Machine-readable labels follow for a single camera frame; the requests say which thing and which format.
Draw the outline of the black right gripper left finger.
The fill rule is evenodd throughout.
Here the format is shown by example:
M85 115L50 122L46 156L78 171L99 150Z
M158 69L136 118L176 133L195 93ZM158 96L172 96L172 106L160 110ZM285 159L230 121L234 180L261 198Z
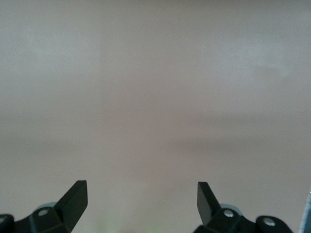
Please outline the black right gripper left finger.
M58 202L43 204L21 220L0 214L0 233L72 233L87 205L87 182L76 181Z

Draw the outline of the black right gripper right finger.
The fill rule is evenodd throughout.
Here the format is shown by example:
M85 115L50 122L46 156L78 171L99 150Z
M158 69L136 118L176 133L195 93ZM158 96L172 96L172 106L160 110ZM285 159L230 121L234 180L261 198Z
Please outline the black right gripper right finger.
M197 186L197 208L202 220L193 233L293 233L274 216L259 216L255 222L231 207L222 207L207 182Z

